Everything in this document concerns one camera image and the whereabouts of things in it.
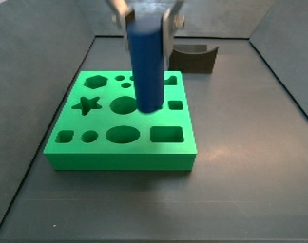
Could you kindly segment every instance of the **hexagonal hole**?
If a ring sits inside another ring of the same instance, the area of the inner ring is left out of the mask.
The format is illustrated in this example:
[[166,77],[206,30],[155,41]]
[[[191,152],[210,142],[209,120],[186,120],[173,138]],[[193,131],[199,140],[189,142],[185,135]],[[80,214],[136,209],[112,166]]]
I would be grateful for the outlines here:
[[165,85],[177,85],[177,77],[175,77],[175,76],[170,76],[170,77],[165,80]]
[[183,110],[182,101],[169,101],[167,104],[170,110]]
[[58,133],[56,143],[70,143],[72,141],[74,131],[63,130]]
[[100,75],[86,78],[84,86],[90,89],[95,89],[107,85],[108,79]]
[[181,126],[152,126],[150,128],[151,142],[183,142],[183,131]]

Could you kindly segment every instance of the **circular hole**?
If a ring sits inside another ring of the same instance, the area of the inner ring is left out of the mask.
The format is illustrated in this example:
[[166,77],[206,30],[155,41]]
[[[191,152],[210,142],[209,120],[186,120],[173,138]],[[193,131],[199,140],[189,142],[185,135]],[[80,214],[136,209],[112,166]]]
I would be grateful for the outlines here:
[[115,79],[116,79],[118,81],[122,81],[122,80],[124,80],[124,77],[123,77],[122,75],[118,75],[118,76],[115,77]]
[[111,102],[110,107],[116,114],[130,114],[136,110],[136,100],[132,97],[122,96]]
[[123,83],[123,84],[120,85],[120,87],[123,87],[123,88],[128,88],[130,86],[131,86],[130,83]]
[[140,136],[139,130],[132,126],[116,126],[107,131],[106,138],[114,143],[130,143]]
[[82,135],[82,141],[86,143],[94,142],[98,138],[98,133],[95,131],[87,131]]

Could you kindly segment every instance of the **gray table surface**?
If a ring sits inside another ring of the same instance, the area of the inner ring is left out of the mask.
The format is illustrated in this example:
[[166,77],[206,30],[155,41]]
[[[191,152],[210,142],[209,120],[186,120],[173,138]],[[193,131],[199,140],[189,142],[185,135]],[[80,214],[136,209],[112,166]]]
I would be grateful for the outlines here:
[[[247,41],[219,46],[211,75],[183,75],[198,155],[185,172],[56,172],[42,151],[1,240],[308,239],[308,120]],[[82,70],[130,69],[96,39]]]

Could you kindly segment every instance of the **gray floor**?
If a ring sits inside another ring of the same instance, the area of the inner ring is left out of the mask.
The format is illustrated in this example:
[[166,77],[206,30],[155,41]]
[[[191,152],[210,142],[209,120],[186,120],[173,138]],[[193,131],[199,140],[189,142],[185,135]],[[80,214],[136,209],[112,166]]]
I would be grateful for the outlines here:
[[[55,172],[39,153],[0,240],[308,239],[306,118],[247,41],[178,42],[219,46],[213,75],[183,75],[193,172]],[[128,68],[96,39],[82,70]]]
[[[177,36],[249,38],[275,0],[191,0],[185,1],[181,13],[186,16],[186,27]],[[136,17],[162,14],[174,0],[128,0]],[[76,0],[80,11],[98,36],[120,36],[112,23],[112,13],[106,1]]]

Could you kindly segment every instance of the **shape sorter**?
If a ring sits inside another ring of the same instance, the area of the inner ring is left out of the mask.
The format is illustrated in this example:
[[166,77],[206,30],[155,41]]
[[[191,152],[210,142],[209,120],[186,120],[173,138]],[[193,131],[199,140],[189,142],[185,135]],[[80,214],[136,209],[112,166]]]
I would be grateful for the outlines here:
[[197,155],[181,72],[165,73],[163,108],[136,108],[131,71],[82,71],[43,154],[55,170],[193,169]]

